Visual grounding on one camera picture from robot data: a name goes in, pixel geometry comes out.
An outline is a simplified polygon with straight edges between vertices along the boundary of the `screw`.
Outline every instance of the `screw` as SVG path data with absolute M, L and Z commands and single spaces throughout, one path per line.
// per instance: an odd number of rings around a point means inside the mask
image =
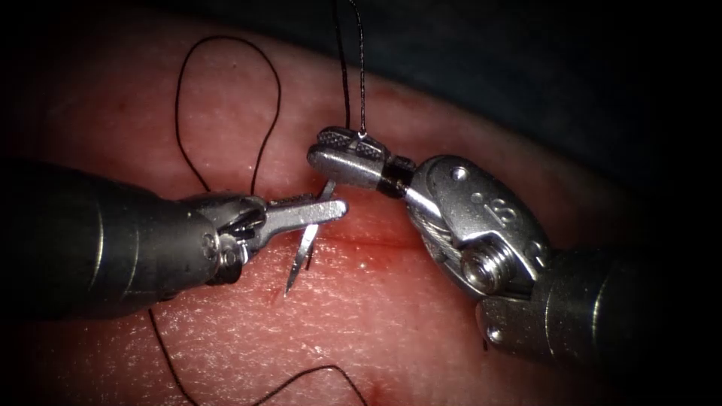
M 469 284 L 490 295 L 514 277 L 514 257 L 503 243 L 480 241 L 463 251 L 461 269 Z

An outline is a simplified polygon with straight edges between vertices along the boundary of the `gray cylindrical shaft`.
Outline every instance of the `gray cylindrical shaft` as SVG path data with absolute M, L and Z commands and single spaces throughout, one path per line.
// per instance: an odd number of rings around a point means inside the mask
M 665 316 L 653 271 L 638 253 L 569 251 L 540 275 L 531 300 L 490 296 L 477 320 L 500 350 L 618 382 L 641 377 Z
M 37 162 L 6 161 L 2 173 L 10 318 L 119 317 L 217 270 L 216 229 L 180 202 Z

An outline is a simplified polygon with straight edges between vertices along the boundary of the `textured skin surface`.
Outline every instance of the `textured skin surface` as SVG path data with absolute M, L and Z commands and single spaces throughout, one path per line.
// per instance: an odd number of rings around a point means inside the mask
M 316 133 L 344 120 L 338 63 L 251 33 L 132 10 L 94 15 L 63 57 L 16 83 L 12 153 L 147 187 L 168 198 L 202 188 L 173 133 L 185 52 L 206 35 L 240 34 L 264 49 L 283 86 L 281 116 L 256 193 L 316 192 L 305 164 Z M 356 71 L 350 72 L 356 78 Z M 213 189 L 248 191 L 273 117 L 272 74 L 248 47 L 205 45 L 180 101 L 186 151 Z M 358 90 L 351 83 L 352 123 Z M 514 190 L 555 247 L 638 238 L 633 201 L 572 163 L 479 117 L 369 77 L 368 128 L 420 161 L 455 153 Z M 401 202 L 339 187 L 350 213 L 322 226 L 310 271 L 283 299 L 300 234 L 280 236 L 233 286 L 201 288 L 155 307 L 189 392 L 202 404 L 245 404 L 316 365 L 344 368 L 370 404 L 559 404 L 603 400 L 606 388 L 482 350 L 473 303 L 426 254 Z M 183 404 L 146 314 L 11 326 L 12 397 L 61 404 Z M 302 378 L 271 404 L 354 404 L 333 372 Z

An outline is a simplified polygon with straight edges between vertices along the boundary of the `black suture thread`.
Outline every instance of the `black suture thread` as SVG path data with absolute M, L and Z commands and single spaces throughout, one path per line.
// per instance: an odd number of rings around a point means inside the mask
M 271 122 L 271 126 L 268 128 L 268 132 L 266 132 L 265 137 L 263 137 L 263 141 L 261 142 L 261 147 L 258 150 L 258 157 L 256 158 L 256 166 L 253 169 L 253 177 L 250 179 L 250 194 L 253 195 L 256 191 L 256 178 L 258 177 L 258 167 L 261 163 L 261 157 L 263 156 L 263 151 L 265 150 L 265 146 L 268 143 L 268 138 L 271 137 L 271 133 L 273 132 L 273 128 L 276 126 L 276 122 L 278 121 L 278 115 L 281 112 L 281 79 L 278 77 L 278 73 L 276 72 L 276 68 L 273 66 L 273 63 L 271 63 L 271 60 L 267 57 L 267 55 L 260 49 L 258 46 L 256 46 L 254 43 L 250 42 L 249 40 L 240 38 L 240 37 L 234 37 L 232 35 L 211 35 L 209 37 L 202 38 L 198 42 L 196 42 L 188 51 L 186 54 L 185 59 L 183 60 L 183 64 L 180 67 L 180 74 L 178 75 L 178 85 L 175 89 L 175 139 L 178 143 L 178 148 L 180 148 L 180 153 L 183 154 L 183 158 L 186 160 L 186 163 L 190 167 L 190 169 L 193 171 L 193 173 L 196 175 L 198 180 L 200 180 L 201 185 L 203 185 L 203 188 L 206 192 L 210 192 L 211 188 L 208 186 L 208 183 L 203 179 L 203 176 L 198 172 L 198 169 L 193 165 L 190 158 L 186 154 L 185 149 L 183 148 L 183 144 L 181 143 L 181 131 L 179 129 L 180 125 L 178 123 L 178 109 L 179 105 L 181 103 L 181 84 L 183 83 L 183 74 L 186 71 L 186 65 L 188 65 L 188 59 L 190 59 L 190 56 L 193 54 L 193 51 L 196 50 L 197 47 L 200 45 L 209 42 L 209 41 L 215 41 L 215 40 L 229 40 L 229 41 L 238 41 L 243 44 L 248 45 L 252 49 L 254 49 L 268 64 L 269 68 L 271 68 L 271 72 L 273 72 L 273 77 L 276 81 L 276 87 L 278 88 L 278 95 L 276 98 L 276 114 L 273 117 L 273 121 Z
M 351 6 L 353 7 L 353 11 L 356 12 L 356 25 L 359 28 L 359 65 L 361 68 L 361 127 L 359 128 L 359 133 L 365 137 L 366 136 L 366 84 L 363 78 L 363 26 L 361 25 L 361 13 L 359 13 L 359 8 L 356 7 L 356 2 L 353 0 L 348 0 L 349 3 L 351 3 Z
M 331 0 L 333 5 L 333 25 L 336 30 L 336 44 L 338 45 L 338 59 L 341 61 L 341 79 L 344 86 L 344 106 L 346 107 L 346 124 L 347 129 L 351 126 L 351 105 L 348 96 L 348 71 L 346 69 L 346 56 L 344 55 L 344 42 L 341 37 L 341 24 L 338 21 L 338 0 Z
M 193 406 L 199 406 L 199 403 L 192 397 L 190 397 L 190 394 L 186 391 L 186 388 L 181 383 L 181 379 L 178 377 L 178 373 L 175 371 L 175 368 L 173 368 L 173 362 L 171 362 L 171 355 L 168 354 L 168 349 L 165 348 L 165 342 L 163 342 L 163 337 L 160 335 L 160 330 L 158 330 L 158 324 L 156 323 L 156 317 L 153 315 L 153 309 L 148 309 L 148 316 L 150 317 L 150 324 L 153 325 L 153 331 L 156 333 L 156 338 L 158 339 L 158 344 L 160 344 L 160 349 L 163 351 L 163 356 L 165 357 L 166 363 L 168 364 L 168 369 L 171 370 L 171 375 L 173 375 L 173 380 L 175 381 L 175 385 L 178 386 L 178 389 L 180 389 L 180 393 L 183 394 L 183 397 Z
M 233 36 L 229 36 L 229 35 L 212 35 L 210 37 L 206 37 L 206 38 L 199 40 L 190 48 L 190 50 L 186 54 L 185 59 L 183 60 L 183 65 L 180 68 L 180 74 L 178 75 L 178 83 L 177 83 L 177 88 L 176 88 L 176 92 L 175 92 L 175 139 L 178 144 L 178 148 L 180 149 L 180 152 L 183 154 L 183 158 L 185 159 L 186 163 L 188 164 L 190 169 L 193 171 L 193 173 L 196 175 L 198 180 L 201 182 L 201 185 L 203 185 L 203 188 L 207 192 L 210 192 L 211 188 L 208 186 L 208 184 L 206 183 L 203 176 L 201 176 L 200 172 L 198 172 L 196 167 L 193 165 L 190 158 L 186 154 L 185 149 L 183 148 L 183 143 L 181 141 L 181 132 L 179 130 L 180 125 L 178 122 L 178 106 L 180 104 L 180 99 L 181 99 L 180 95 L 181 95 L 181 83 L 183 82 L 183 73 L 185 72 L 186 65 L 188 63 L 188 59 L 190 58 L 191 54 L 199 45 L 201 45 L 205 42 L 219 40 L 219 39 L 226 39 L 226 40 L 230 40 L 230 41 L 240 41 L 244 44 L 247 44 L 248 46 L 255 49 L 256 51 L 258 51 L 258 53 L 263 57 L 263 59 L 268 63 L 268 66 L 271 68 L 271 71 L 273 72 L 273 75 L 274 75 L 274 78 L 276 81 L 276 86 L 278 87 L 278 98 L 276 100 L 276 114 L 273 118 L 273 122 L 271 123 L 270 128 L 268 129 L 268 132 L 265 134 L 265 137 L 263 138 L 263 142 L 261 143 L 261 147 L 259 148 L 259 151 L 258 151 L 258 157 L 256 158 L 256 167 L 253 170 L 253 178 L 252 178 L 251 184 L 250 184 L 250 194 L 253 195 L 254 190 L 256 188 L 256 177 L 258 175 L 258 167 L 261 162 L 261 157 L 263 156 L 263 151 L 265 150 L 265 146 L 268 143 L 268 138 L 271 136 L 273 128 L 276 126 L 276 122 L 278 121 L 278 116 L 281 112 L 281 79 L 278 77 L 278 73 L 276 72 L 276 69 L 273 66 L 273 63 L 271 63 L 271 60 L 267 57 L 267 55 L 260 48 L 258 48 L 258 46 L 256 46 L 252 42 L 245 40 L 243 38 L 240 38 L 240 37 L 233 37 Z M 348 107 L 348 88 L 347 88 L 347 86 L 345 89 L 345 98 L 347 100 L 346 116 L 347 116 L 347 120 L 348 120 L 350 108 Z M 313 249 L 314 249 L 314 247 L 311 246 L 311 255 L 313 255 Z M 311 261 L 311 258 L 309 257 L 309 261 L 306 263 L 306 269 L 308 269 L 308 266 L 310 265 L 310 261 Z M 183 383 L 181 382 L 181 379 L 178 377 L 178 373 L 175 371 L 175 368 L 173 367 L 173 362 L 171 361 L 171 356 L 168 353 L 168 349 L 165 347 L 165 342 L 163 341 L 163 337 L 160 334 L 160 330 L 158 329 L 158 324 L 156 322 L 156 318 L 155 318 L 155 315 L 153 314 L 152 308 L 148 309 L 148 316 L 150 318 L 150 324 L 153 327 L 153 333 L 155 334 L 156 339 L 158 340 L 160 349 L 163 352 L 163 357 L 165 358 L 165 363 L 168 365 L 168 369 L 170 370 L 171 375 L 173 376 L 173 381 L 175 382 L 176 386 L 180 390 L 180 393 L 183 394 L 183 397 L 192 406 L 199 406 L 199 403 L 193 397 L 191 397 L 191 395 L 186 391 L 185 387 L 183 386 Z M 351 386 L 351 389 L 353 389 L 353 391 L 356 393 L 356 396 L 359 397 L 359 400 L 361 401 L 361 403 L 364 406 L 368 406 L 368 403 L 366 403 L 366 400 L 363 398 L 363 395 L 361 394 L 359 389 L 356 387 L 356 384 L 353 383 L 353 381 L 348 376 L 346 371 L 344 371 L 343 368 L 341 368 L 337 365 L 323 365 L 320 367 L 309 368 L 304 371 L 301 371 L 298 374 L 292 376 L 290 379 L 286 380 L 286 382 L 282 383 L 276 389 L 272 390 L 271 392 L 269 392 L 268 394 L 263 396 L 259 401 L 254 402 L 253 405 L 257 406 L 257 405 L 260 405 L 260 404 L 268 401 L 270 398 L 272 398 L 273 396 L 278 394 L 281 390 L 285 389 L 287 386 L 289 386 L 291 383 L 293 383 L 293 381 L 295 381 L 295 380 L 299 379 L 300 377 L 303 377 L 307 374 L 311 374 L 315 371 L 319 371 L 322 369 L 334 369 L 334 370 L 338 371 L 344 377 L 344 379 L 348 382 L 348 384 Z
M 286 382 L 283 382 L 281 385 L 279 385 L 276 389 L 273 389 L 271 392 L 269 392 L 266 396 L 263 396 L 260 400 L 253 403 L 253 406 L 259 406 L 260 404 L 268 401 L 273 396 L 277 395 L 280 391 L 286 389 L 286 386 L 289 386 L 291 383 L 293 383 L 295 380 L 299 379 L 300 377 L 303 377 L 304 375 L 311 374 L 316 371 L 320 371 L 322 369 L 333 369 L 335 371 L 338 371 L 346 382 L 351 386 L 351 389 L 353 389 L 353 392 L 356 393 L 356 396 L 358 396 L 359 400 L 361 401 L 361 404 L 363 406 L 369 406 L 368 403 L 366 403 L 366 399 L 363 398 L 363 395 L 359 391 L 359 388 L 356 387 L 356 385 L 353 383 L 351 378 L 348 376 L 346 371 L 344 371 L 342 368 L 338 367 L 337 365 L 321 365 L 315 368 L 309 368 L 305 371 L 301 371 L 298 374 L 293 375 L 292 377 L 288 378 Z

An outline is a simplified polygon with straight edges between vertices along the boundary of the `engraved number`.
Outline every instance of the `engraved number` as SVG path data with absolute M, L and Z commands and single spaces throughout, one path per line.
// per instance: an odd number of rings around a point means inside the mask
M 484 209 L 496 219 L 501 227 L 506 227 L 507 224 L 513 223 L 517 219 L 517 212 L 500 198 L 495 198 L 488 205 L 484 205 Z

